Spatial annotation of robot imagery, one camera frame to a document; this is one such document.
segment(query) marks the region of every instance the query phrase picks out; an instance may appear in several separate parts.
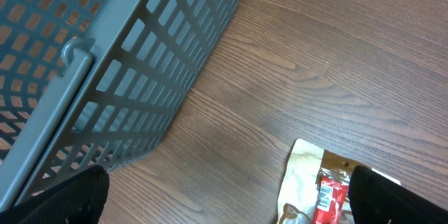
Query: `laundry basket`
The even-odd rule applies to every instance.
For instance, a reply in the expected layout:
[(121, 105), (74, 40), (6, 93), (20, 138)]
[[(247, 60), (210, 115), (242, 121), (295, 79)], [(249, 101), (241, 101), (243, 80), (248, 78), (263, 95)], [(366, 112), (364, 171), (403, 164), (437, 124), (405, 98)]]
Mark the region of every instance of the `laundry basket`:
[(0, 211), (163, 138), (238, 0), (0, 0)]

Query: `barcode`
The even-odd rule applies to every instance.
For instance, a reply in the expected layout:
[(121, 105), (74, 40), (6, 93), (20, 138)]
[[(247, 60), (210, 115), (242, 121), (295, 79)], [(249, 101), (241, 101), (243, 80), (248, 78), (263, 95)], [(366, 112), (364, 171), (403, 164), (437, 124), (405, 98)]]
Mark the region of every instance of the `barcode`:
[(321, 185), (319, 193), (319, 202), (317, 208), (328, 212), (330, 210), (331, 197), (333, 196), (333, 188), (328, 185)]

